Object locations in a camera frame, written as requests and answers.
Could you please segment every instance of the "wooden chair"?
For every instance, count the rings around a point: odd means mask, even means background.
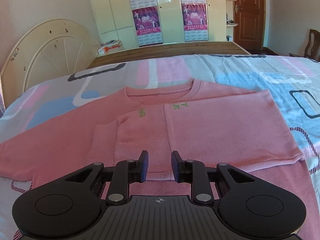
[[[309,51],[310,46],[311,46],[312,34],[313,34],[313,46],[311,48],[310,54],[308,54],[308,51]],[[303,57],[311,58],[311,59],[320,61],[320,57],[318,59],[316,59],[319,47],[320,47],[320,32],[318,32],[317,30],[310,29],[309,42],[308,42],[308,44],[306,46],[306,49],[304,51],[304,56]],[[289,53],[289,55],[290,55],[290,57],[301,57],[299,55],[292,54],[292,53]]]

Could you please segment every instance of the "cream arched headboard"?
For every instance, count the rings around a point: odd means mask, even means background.
[[[99,47],[84,27],[70,20],[35,26],[14,46],[2,68],[5,106],[34,85],[86,69]]]

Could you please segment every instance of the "bed sheet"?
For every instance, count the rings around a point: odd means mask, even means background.
[[[306,58],[187,55],[85,70],[43,82],[21,95],[0,119],[0,142],[125,86],[151,89],[193,78],[256,91],[270,90],[304,153],[319,205],[320,63]],[[0,239],[19,238],[11,208],[30,187],[30,182],[0,178]]]

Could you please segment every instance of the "door panel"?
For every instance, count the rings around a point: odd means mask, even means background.
[[[235,1],[235,42],[245,49],[262,49],[265,0]]]

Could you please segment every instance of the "crosshair symbol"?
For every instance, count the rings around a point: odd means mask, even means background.
[[[161,204],[162,202],[164,202],[165,200],[163,198],[157,198],[155,200],[157,203]]]

